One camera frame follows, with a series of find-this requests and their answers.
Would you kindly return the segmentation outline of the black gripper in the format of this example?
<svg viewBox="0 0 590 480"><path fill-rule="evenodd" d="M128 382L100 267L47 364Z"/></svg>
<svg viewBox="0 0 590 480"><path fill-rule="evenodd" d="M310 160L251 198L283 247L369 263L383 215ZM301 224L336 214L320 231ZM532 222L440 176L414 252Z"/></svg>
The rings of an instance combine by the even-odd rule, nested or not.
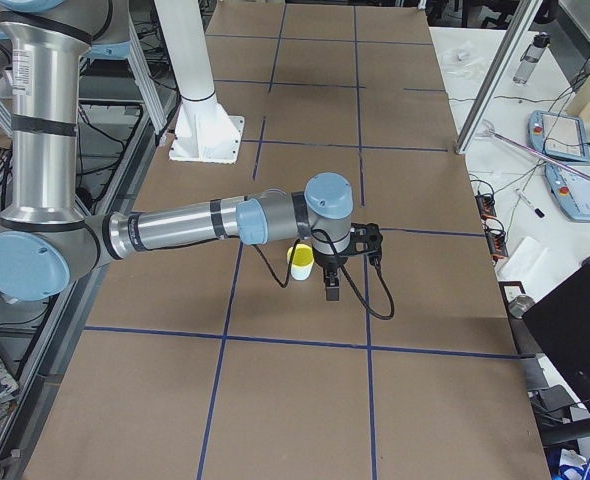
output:
<svg viewBox="0 0 590 480"><path fill-rule="evenodd" d="M327 301L338 301L340 297L339 270L347 260L348 256L338 254L326 254L316 248L313 249L315 263L323 269L324 289Z"/></svg>

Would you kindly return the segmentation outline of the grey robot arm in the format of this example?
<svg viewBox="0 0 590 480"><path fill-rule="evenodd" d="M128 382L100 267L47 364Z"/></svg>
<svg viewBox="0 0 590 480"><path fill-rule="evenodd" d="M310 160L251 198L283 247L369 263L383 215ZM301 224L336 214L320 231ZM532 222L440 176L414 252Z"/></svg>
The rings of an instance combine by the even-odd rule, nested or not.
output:
<svg viewBox="0 0 590 480"><path fill-rule="evenodd" d="M92 215L76 196L79 84L84 57L139 56L125 1L2 1L12 45L12 198L0 215L0 292L37 301L140 252L236 239L260 246L308 240L325 272L341 266L355 235L353 194L337 173L301 191L212 199L166 210L130 200Z"/></svg>

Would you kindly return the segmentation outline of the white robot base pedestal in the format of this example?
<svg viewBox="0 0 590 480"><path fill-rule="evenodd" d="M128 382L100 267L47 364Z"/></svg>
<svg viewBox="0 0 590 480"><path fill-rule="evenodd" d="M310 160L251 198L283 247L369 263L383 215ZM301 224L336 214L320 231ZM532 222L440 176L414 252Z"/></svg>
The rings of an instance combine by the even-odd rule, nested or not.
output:
<svg viewBox="0 0 590 480"><path fill-rule="evenodd" d="M170 158L232 164L245 125L219 103L197 1L158 1L157 13L181 105Z"/></svg>

